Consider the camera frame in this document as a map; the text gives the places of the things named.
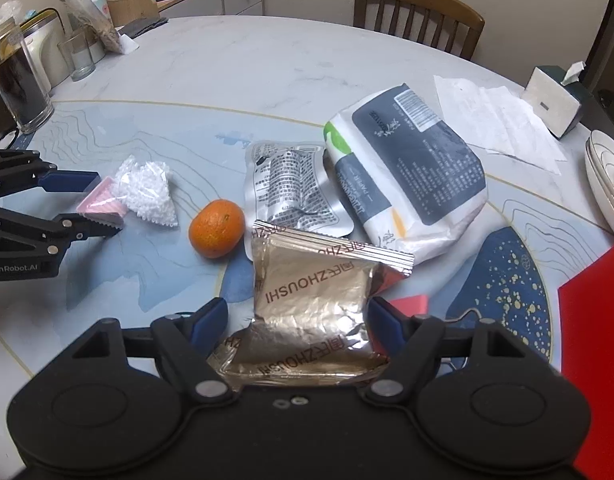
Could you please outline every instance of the barcode label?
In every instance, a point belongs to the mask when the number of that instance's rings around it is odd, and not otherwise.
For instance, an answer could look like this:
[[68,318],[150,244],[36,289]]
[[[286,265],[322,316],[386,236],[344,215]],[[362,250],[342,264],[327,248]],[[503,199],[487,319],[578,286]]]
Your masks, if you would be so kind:
[[397,102],[420,132],[424,132],[440,122],[440,117],[424,104],[424,101],[413,90],[407,89],[402,94],[398,94],[394,97],[394,101]]

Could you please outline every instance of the tissue box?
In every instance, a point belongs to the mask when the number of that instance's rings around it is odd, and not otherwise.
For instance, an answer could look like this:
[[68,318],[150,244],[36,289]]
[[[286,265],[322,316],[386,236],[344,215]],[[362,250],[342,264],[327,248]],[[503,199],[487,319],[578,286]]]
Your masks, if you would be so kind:
[[565,71],[559,66],[537,66],[521,96],[557,138],[580,122],[583,105],[592,97],[581,82],[562,86],[564,79]]

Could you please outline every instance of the screw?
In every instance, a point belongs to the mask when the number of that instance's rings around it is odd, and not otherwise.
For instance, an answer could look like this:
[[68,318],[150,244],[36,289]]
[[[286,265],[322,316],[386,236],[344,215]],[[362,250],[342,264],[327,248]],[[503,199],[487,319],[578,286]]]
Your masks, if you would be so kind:
[[395,397],[402,393],[405,387],[398,381],[391,379],[381,379],[372,383],[372,392],[381,397]]
[[203,397],[219,397],[227,393],[229,388],[220,381],[203,381],[196,384],[196,393]]
[[292,404],[295,406],[304,406],[309,403],[309,399],[307,397],[295,396],[292,397]]
[[279,410],[287,410],[291,407],[291,403],[286,399],[276,399],[272,402],[272,406],[274,408],[278,408]]

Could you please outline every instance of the stack of plates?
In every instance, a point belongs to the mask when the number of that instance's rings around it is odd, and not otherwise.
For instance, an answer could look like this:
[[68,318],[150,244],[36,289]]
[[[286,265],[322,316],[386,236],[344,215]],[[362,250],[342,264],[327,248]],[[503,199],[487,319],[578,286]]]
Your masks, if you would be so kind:
[[585,145],[584,165],[596,202],[614,232],[614,140],[592,131]]

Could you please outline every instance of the gold foil package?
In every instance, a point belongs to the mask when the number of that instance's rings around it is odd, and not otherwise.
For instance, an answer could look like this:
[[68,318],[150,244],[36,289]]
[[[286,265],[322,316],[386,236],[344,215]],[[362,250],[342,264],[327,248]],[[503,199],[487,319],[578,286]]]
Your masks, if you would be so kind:
[[337,384],[378,373],[364,322],[370,295],[409,276],[411,254],[282,228],[252,232],[254,319],[209,362],[232,386]]

